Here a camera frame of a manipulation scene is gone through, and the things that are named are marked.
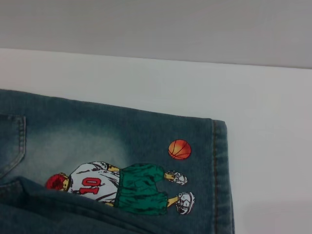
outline white table surface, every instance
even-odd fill
[[[312,233],[312,70],[0,49],[0,88],[224,120],[236,232]]]

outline basketball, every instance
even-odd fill
[[[191,146],[185,140],[175,140],[169,145],[169,155],[177,160],[187,159],[191,155]]]

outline cartoon character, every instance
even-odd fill
[[[179,193],[168,198],[166,192],[159,192],[156,187],[156,182],[164,179],[180,185],[187,183],[181,173],[165,172],[153,164],[134,164],[119,169],[105,162],[90,162],[82,164],[69,176],[64,173],[53,175],[46,187],[88,197],[135,214],[164,215],[174,204],[178,213],[188,214],[194,206],[194,195]]]

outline red number 10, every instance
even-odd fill
[[[101,180],[99,178],[92,178],[92,177],[87,177],[83,179],[82,185],[83,186],[99,186],[101,184]],[[98,194],[99,188],[80,188],[79,192],[83,194],[87,193],[93,193],[93,194]]]

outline white sneaker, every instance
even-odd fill
[[[181,215],[187,215],[189,212],[191,212],[194,203],[195,203],[194,194],[189,192],[179,194],[179,200],[176,202],[175,205],[178,213],[180,213]]]
[[[180,172],[176,172],[176,171],[168,171],[167,174],[173,175],[175,178],[174,179],[170,179],[169,181],[180,184],[180,185],[184,185],[187,183],[187,178],[186,176],[182,175]]]

